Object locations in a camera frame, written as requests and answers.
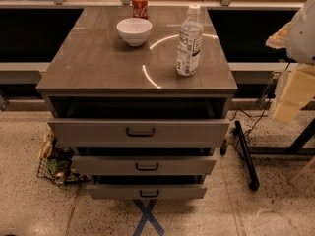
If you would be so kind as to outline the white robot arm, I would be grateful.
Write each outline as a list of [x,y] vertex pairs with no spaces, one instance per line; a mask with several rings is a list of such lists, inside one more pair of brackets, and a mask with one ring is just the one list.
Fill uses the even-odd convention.
[[307,0],[266,45],[284,48],[286,56],[298,63],[292,71],[282,73],[272,106],[271,118],[289,123],[315,97],[315,0]]

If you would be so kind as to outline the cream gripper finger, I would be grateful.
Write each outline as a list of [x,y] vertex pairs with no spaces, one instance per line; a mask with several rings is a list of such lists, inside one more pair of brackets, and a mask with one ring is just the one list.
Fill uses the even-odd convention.
[[292,71],[284,71],[277,82],[271,118],[280,123],[289,123],[314,97],[314,65],[298,65]]
[[274,33],[267,39],[266,45],[274,49],[286,48],[286,38],[288,35],[289,27],[290,23],[287,23],[283,27],[281,27],[276,33]]

